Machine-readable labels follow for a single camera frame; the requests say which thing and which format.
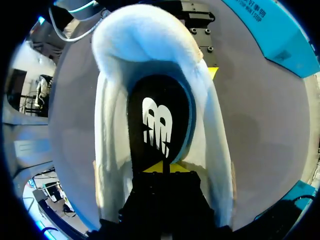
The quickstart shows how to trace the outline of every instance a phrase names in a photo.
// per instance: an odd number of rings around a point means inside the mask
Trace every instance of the white sneaker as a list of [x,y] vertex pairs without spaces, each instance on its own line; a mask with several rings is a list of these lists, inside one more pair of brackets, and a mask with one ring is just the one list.
[[200,176],[216,224],[230,225],[233,186],[224,123],[190,32],[160,8],[131,5],[101,22],[92,49],[100,69],[94,134],[101,218],[117,221],[132,189],[132,169],[180,161]]

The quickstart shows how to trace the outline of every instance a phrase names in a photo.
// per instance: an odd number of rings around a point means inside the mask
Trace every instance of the new balance logo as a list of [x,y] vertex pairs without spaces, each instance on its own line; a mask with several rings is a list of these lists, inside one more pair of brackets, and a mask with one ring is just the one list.
[[147,130],[143,131],[143,140],[145,143],[155,145],[156,149],[162,151],[167,158],[169,156],[169,143],[172,132],[172,116],[169,109],[160,105],[157,106],[155,101],[150,97],[146,97],[142,101],[142,120],[147,126]]

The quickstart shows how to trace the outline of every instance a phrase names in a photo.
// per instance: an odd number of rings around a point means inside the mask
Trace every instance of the table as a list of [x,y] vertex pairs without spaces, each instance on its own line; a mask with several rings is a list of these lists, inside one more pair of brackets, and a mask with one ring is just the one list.
[[[220,67],[214,83],[235,167],[236,230],[281,199],[301,178],[309,145],[309,104],[304,81],[266,60],[230,8],[220,0],[204,2],[216,17],[209,26]],[[73,37],[98,18],[81,22]],[[53,163],[63,190],[89,229],[100,226],[93,168],[98,74],[91,36],[68,43],[49,105]]]

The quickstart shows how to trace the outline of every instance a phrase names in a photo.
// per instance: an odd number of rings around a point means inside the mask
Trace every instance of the black insole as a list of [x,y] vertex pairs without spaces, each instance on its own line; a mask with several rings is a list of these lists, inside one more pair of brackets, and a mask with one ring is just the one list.
[[128,98],[127,114],[133,173],[160,161],[170,171],[190,130],[190,101],[182,85],[166,75],[142,78]]

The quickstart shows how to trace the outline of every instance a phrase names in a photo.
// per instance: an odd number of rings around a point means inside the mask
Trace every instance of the yellow part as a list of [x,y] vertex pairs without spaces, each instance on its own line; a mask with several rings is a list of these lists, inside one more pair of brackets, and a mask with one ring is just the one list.
[[[144,170],[144,173],[162,173],[164,169],[164,162],[160,161],[157,164],[153,165],[152,167],[149,167],[147,170]],[[180,166],[179,164],[173,163],[170,164],[170,173],[175,172],[181,172],[181,173],[187,173],[190,172],[189,170],[185,169],[184,167]]]
[[208,70],[212,79],[214,79],[218,69],[219,69],[218,67],[208,67]]

